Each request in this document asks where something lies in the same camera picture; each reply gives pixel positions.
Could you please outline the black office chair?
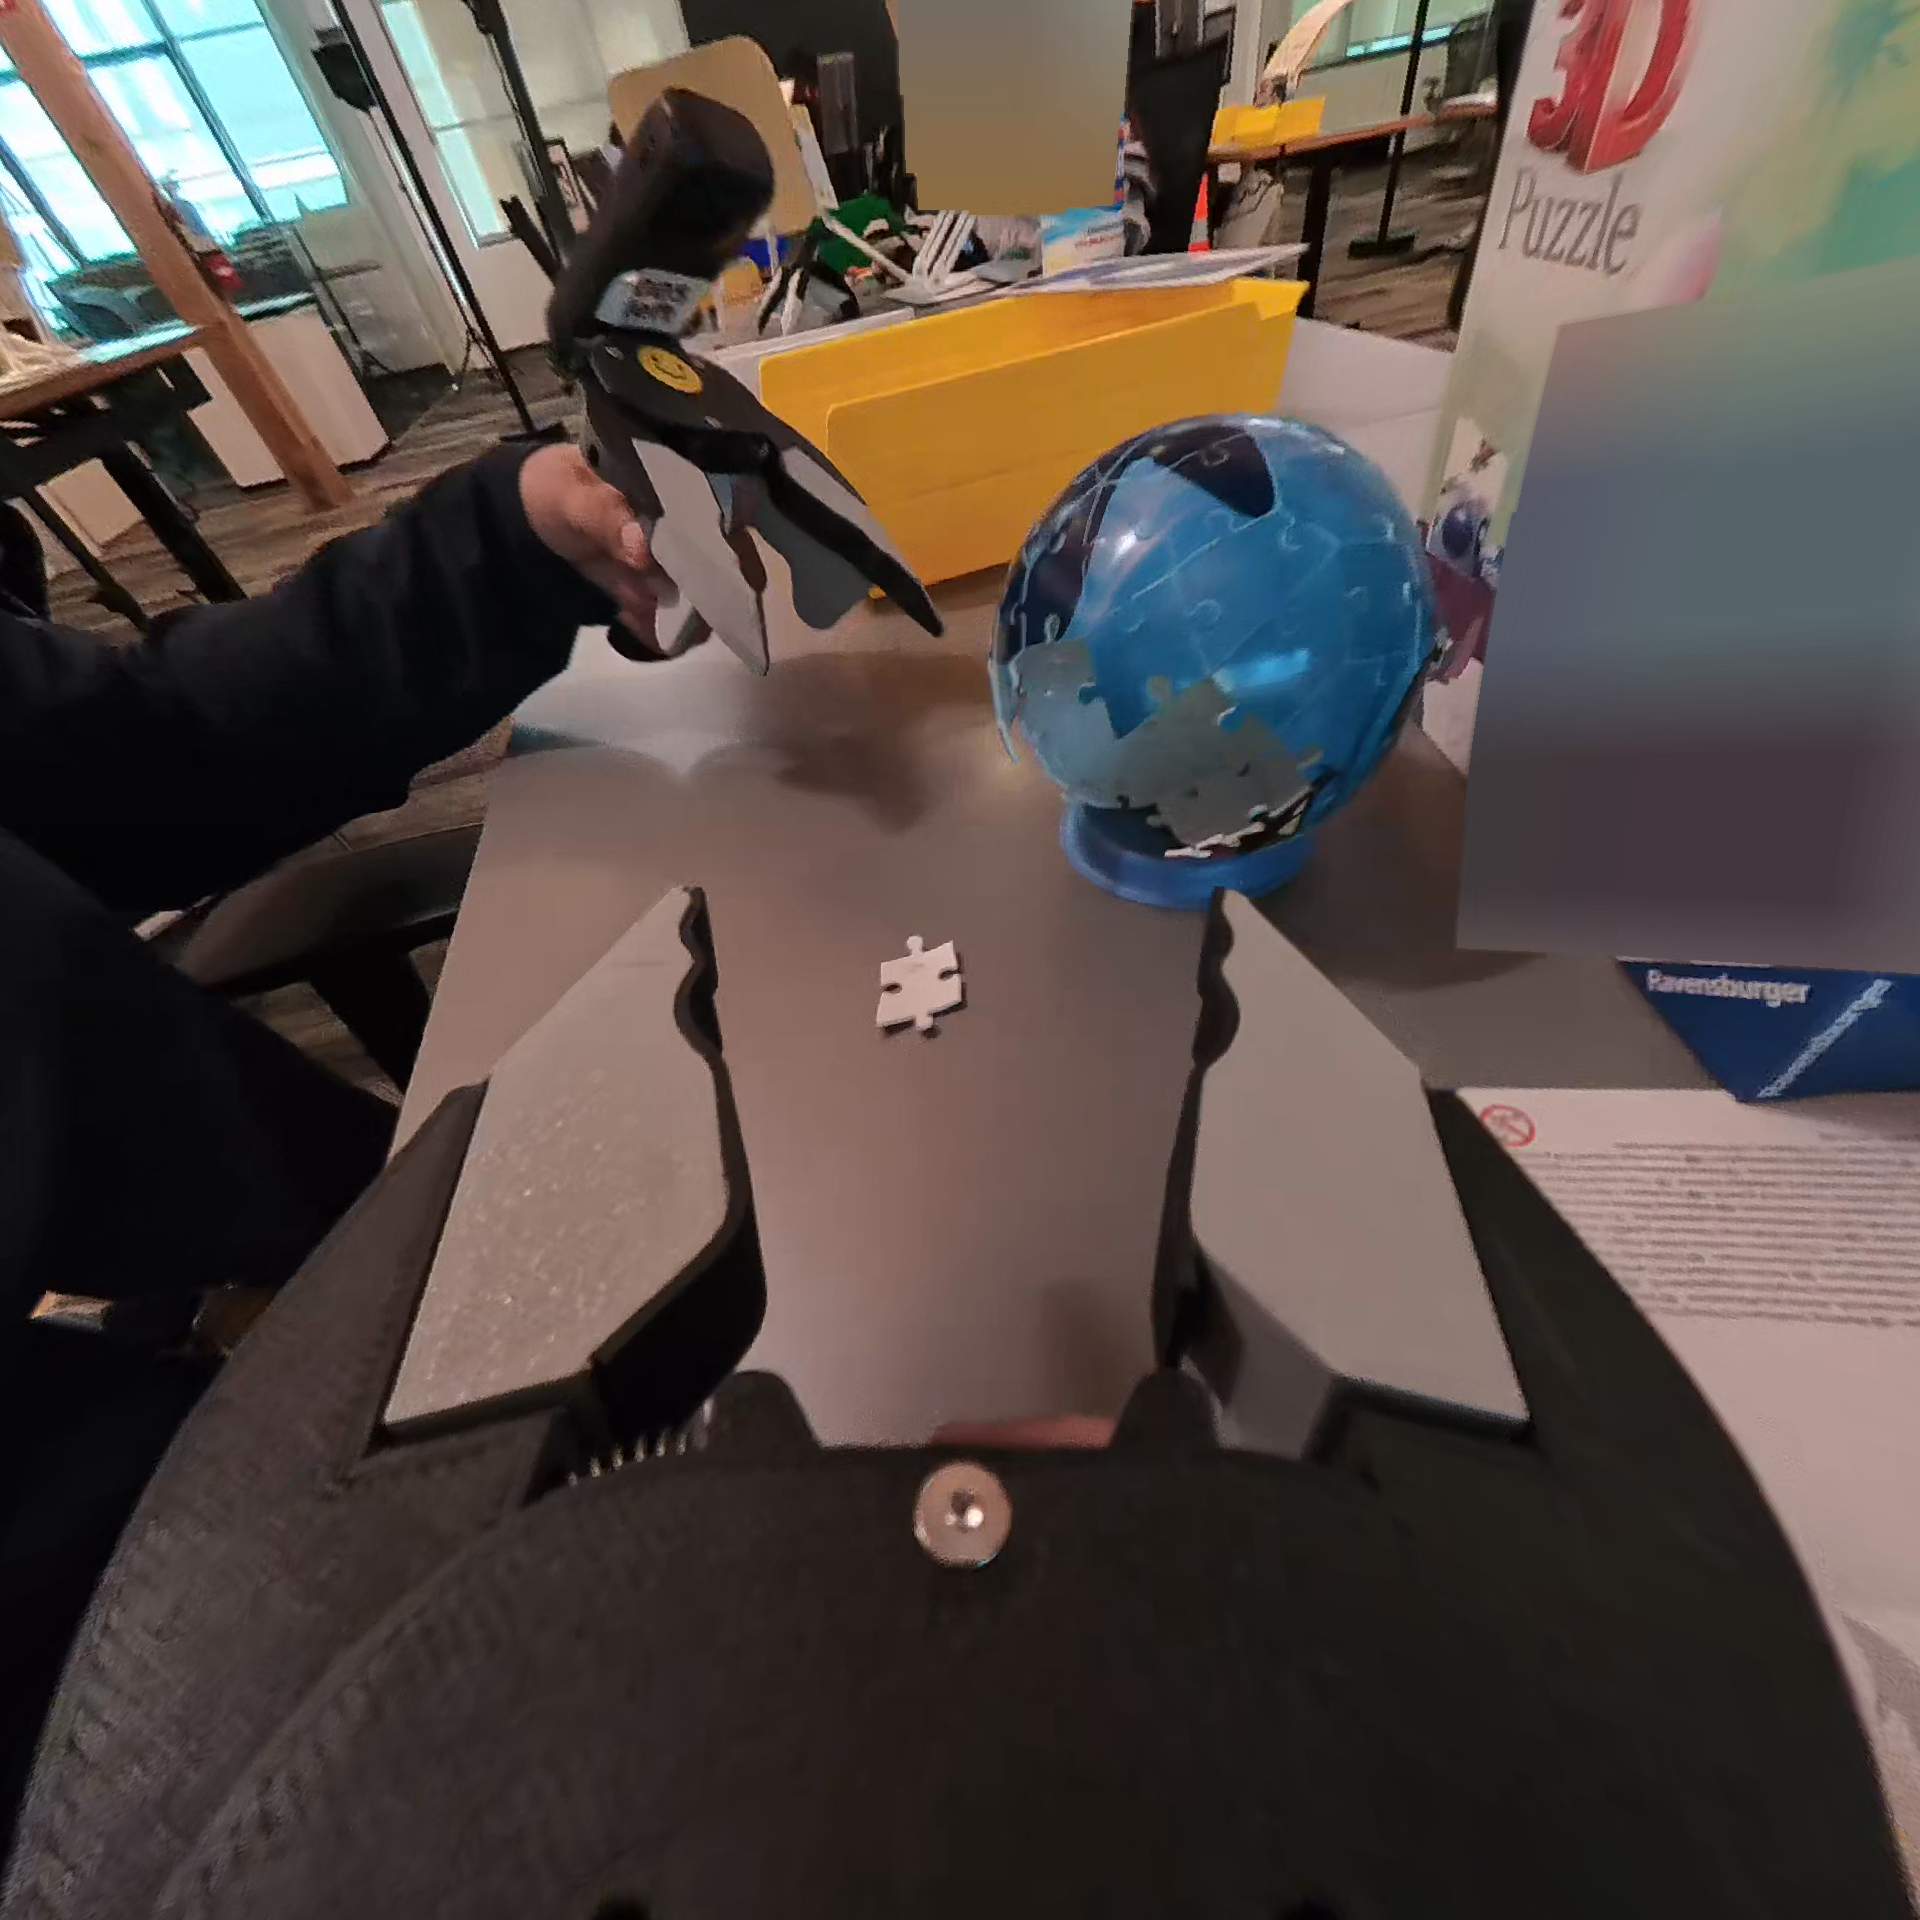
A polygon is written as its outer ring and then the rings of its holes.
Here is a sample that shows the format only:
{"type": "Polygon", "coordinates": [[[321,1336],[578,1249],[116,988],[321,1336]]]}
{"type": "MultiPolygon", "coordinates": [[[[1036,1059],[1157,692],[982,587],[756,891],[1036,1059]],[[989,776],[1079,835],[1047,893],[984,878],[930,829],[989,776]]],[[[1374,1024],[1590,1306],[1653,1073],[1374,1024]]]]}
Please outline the black office chair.
{"type": "Polygon", "coordinates": [[[480,822],[462,822],[382,846],[326,842],[137,936],[228,1002],[311,989],[407,1090],[431,1004],[415,953],[449,938],[480,838],[480,822]]]}

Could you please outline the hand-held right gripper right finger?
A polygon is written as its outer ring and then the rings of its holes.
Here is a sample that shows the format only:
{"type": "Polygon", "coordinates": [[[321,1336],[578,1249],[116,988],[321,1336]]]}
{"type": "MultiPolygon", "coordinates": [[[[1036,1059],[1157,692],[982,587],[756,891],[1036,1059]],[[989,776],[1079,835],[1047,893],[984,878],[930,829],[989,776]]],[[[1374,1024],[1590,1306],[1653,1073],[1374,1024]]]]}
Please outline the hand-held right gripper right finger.
{"type": "Polygon", "coordinates": [[[1218,891],[1153,1266],[1159,1365],[1221,1440],[1322,1456],[1360,1410],[1510,1440],[1528,1408],[1424,1080],[1218,891]]]}

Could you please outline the person's left forearm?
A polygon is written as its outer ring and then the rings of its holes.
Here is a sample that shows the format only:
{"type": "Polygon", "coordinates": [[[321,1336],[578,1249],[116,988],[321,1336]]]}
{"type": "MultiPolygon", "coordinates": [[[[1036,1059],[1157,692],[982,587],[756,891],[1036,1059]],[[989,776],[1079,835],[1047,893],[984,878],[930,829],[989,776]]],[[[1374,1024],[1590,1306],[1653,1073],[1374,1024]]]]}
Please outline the person's left forearm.
{"type": "Polygon", "coordinates": [[[532,448],[460,464],[271,592],[113,642],[2,622],[2,828],[144,916],[268,870],[468,750],[605,627],[519,498],[532,448]]]}

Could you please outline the blue puzzle ball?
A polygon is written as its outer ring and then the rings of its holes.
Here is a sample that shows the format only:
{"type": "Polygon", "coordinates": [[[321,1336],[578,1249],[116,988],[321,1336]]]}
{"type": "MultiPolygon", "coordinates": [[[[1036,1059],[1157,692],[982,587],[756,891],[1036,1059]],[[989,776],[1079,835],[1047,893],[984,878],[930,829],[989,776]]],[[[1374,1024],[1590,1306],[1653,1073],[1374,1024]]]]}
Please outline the blue puzzle ball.
{"type": "Polygon", "coordinates": [[[1065,804],[1226,851],[1357,798],[1439,635],[1416,524],[1374,462],[1313,422],[1192,416],[1095,457],[1031,526],[991,707],[1065,804]]]}

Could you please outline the white instruction sheet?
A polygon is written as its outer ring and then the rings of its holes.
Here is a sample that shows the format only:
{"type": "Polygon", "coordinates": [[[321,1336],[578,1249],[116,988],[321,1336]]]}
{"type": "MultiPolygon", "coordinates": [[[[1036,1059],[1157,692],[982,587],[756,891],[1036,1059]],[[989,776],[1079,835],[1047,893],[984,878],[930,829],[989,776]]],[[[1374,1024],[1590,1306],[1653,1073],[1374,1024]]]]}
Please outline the white instruction sheet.
{"type": "Polygon", "coordinates": [[[1458,1097],[1663,1336],[1838,1642],[1918,1843],[1918,1097],[1458,1097]]]}

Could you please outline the white cabinet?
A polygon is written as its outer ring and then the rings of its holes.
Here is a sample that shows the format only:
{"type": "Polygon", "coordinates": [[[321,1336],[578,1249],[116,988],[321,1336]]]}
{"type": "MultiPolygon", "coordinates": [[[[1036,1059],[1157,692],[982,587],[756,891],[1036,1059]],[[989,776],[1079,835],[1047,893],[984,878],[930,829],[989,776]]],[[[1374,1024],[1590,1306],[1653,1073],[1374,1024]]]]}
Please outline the white cabinet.
{"type": "MultiPolygon", "coordinates": [[[[393,443],[376,418],[346,354],[337,347],[320,307],[311,300],[271,301],[245,314],[255,346],[277,369],[305,422],[337,469],[364,467],[393,443]]],[[[205,388],[204,404],[186,413],[216,467],[241,492],[282,480],[268,443],[209,363],[204,347],[189,347],[184,363],[205,388]]]]}

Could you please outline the yellow storage bin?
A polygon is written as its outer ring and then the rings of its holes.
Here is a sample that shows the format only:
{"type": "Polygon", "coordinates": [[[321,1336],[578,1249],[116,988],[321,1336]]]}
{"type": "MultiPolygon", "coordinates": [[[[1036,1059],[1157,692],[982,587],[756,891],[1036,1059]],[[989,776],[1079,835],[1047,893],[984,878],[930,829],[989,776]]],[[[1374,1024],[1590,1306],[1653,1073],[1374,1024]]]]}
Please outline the yellow storage bin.
{"type": "Polygon", "coordinates": [[[1274,413],[1305,296],[1268,277],[1002,296],[710,362],[797,427],[941,586],[1002,566],[1117,443],[1192,416],[1274,413]]]}

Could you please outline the blue round ball stand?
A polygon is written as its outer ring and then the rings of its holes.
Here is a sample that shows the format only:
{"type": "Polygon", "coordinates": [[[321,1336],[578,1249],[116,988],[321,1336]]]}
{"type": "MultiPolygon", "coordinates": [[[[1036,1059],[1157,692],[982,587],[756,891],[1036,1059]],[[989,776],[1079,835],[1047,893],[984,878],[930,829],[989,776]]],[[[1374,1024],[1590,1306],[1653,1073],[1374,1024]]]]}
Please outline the blue round ball stand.
{"type": "Polygon", "coordinates": [[[1271,832],[1262,822],[1226,851],[1185,848],[1140,806],[1062,810],[1062,853],[1072,868],[1122,900],[1206,909],[1216,891],[1263,899],[1306,868],[1319,829],[1271,832]]]}

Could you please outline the single white puzzle piece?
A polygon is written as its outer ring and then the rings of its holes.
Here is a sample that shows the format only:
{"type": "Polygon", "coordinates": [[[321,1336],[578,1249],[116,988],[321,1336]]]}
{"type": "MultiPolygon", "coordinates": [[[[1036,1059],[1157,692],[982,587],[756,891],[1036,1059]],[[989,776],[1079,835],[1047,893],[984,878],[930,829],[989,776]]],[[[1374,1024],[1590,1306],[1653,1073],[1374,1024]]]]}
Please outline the single white puzzle piece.
{"type": "Polygon", "coordinates": [[[912,1032],[932,1037],[941,1020],[967,1006],[967,996],[957,947],[909,936],[903,950],[879,964],[873,1022],[879,1034],[912,1032]]]}

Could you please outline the tan rounded board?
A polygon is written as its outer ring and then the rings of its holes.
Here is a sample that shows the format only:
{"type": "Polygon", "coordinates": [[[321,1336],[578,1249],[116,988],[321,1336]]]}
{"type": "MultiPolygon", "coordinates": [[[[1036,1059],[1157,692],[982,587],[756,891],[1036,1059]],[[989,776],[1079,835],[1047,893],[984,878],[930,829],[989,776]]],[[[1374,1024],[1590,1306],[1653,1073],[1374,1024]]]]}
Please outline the tan rounded board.
{"type": "Polygon", "coordinates": [[[793,105],[782,94],[770,57],[745,36],[726,36],[630,67],[607,81],[610,124],[628,144],[640,116],[666,89],[689,89],[746,116],[775,165],[767,226],[802,234],[822,211],[814,190],[793,105]]]}

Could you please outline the printed cartoon puzzle box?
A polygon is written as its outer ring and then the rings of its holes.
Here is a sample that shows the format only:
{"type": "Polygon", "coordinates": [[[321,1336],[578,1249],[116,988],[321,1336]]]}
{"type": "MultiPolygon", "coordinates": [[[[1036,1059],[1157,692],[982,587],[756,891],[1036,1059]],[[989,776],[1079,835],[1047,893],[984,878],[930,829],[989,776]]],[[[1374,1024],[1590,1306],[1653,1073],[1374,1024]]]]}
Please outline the printed cartoon puzzle box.
{"type": "Polygon", "coordinates": [[[1914,4],[1537,4],[1424,522],[1463,947],[1914,1092],[1914,4]]]}

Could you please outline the wooden post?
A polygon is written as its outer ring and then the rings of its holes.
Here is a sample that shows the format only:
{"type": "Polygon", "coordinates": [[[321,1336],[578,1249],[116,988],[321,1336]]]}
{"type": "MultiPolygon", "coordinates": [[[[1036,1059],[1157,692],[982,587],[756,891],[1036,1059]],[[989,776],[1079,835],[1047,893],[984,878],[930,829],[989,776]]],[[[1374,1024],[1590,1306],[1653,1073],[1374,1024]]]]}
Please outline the wooden post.
{"type": "Polygon", "coordinates": [[[232,301],[204,275],[193,250],[167,214],[153,177],[45,8],[5,2],[2,43],[21,82],[128,234],[158,289],[183,325],[196,332],[208,362],[286,483],[316,513],[349,507],[351,488],[344,475],[232,301]]]}

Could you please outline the person's left hand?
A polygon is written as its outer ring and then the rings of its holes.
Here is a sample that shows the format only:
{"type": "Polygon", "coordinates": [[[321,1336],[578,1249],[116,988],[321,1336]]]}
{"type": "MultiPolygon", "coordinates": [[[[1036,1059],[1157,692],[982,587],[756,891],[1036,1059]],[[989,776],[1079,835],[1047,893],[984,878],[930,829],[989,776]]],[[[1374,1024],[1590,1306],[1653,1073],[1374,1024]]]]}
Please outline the person's left hand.
{"type": "Polygon", "coordinates": [[[519,504],[538,545],[578,574],[612,642],[665,659],[655,613],[665,577],[630,504],[569,443],[542,443],[519,467],[519,504]]]}

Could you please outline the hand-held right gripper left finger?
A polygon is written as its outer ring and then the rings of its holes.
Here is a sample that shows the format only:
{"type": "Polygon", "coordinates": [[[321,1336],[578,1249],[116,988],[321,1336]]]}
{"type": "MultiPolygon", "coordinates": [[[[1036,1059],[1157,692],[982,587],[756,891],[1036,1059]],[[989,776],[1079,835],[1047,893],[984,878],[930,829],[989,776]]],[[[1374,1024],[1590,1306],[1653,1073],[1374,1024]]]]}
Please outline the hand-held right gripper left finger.
{"type": "Polygon", "coordinates": [[[670,888],[494,1065],[380,1430],[560,1420],[583,1473],[682,1451],[767,1283],[702,888],[670,888]]]}

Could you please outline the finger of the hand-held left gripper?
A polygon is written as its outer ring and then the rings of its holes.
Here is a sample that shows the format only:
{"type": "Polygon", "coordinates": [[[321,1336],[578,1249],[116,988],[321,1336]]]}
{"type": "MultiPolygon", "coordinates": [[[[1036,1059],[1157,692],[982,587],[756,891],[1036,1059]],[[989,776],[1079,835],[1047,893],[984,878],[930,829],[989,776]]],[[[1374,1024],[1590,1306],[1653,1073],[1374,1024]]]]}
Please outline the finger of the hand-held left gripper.
{"type": "Polygon", "coordinates": [[[802,438],[746,441],[746,529],[785,564],[793,611],[816,632],[877,592],[924,633],[944,617],[868,504],[802,438]]]}
{"type": "Polygon", "coordinates": [[[655,651],[678,659],[702,640],[719,640],[753,677],[766,677],[764,578],[735,552],[712,480],[657,441],[637,441],[633,454],[657,505],[647,534],[665,578],[655,589],[655,651]]]}

